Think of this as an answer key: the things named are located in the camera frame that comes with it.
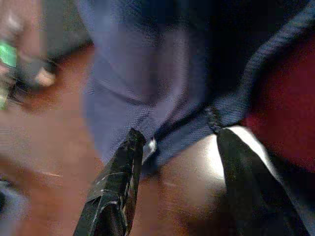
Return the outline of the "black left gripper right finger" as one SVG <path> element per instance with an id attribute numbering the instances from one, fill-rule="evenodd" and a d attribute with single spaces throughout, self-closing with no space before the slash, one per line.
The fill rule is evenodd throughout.
<path id="1" fill-rule="evenodd" d="M 281 184 L 241 138 L 217 134 L 228 202 L 240 236 L 308 236 Z"/>

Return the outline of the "red cloth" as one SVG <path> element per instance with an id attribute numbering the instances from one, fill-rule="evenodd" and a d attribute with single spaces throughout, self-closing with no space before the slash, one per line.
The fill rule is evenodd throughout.
<path id="1" fill-rule="evenodd" d="M 245 123 L 269 151 L 315 173 L 315 34 L 270 66 Z"/>

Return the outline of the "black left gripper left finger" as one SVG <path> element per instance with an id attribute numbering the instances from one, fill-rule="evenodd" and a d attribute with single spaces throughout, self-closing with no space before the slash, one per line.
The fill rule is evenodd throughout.
<path id="1" fill-rule="evenodd" d="M 73 236 L 129 236 L 141 175 L 144 136 L 130 129 L 95 179 Z"/>

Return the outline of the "navy blue garment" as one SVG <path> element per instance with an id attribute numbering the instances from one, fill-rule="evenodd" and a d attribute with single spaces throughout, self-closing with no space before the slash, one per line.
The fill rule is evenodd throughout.
<path id="1" fill-rule="evenodd" d="M 94 43 L 85 107 L 104 164 L 131 128 L 142 174 L 248 112 L 268 68 L 315 28 L 315 0 L 76 0 Z"/>

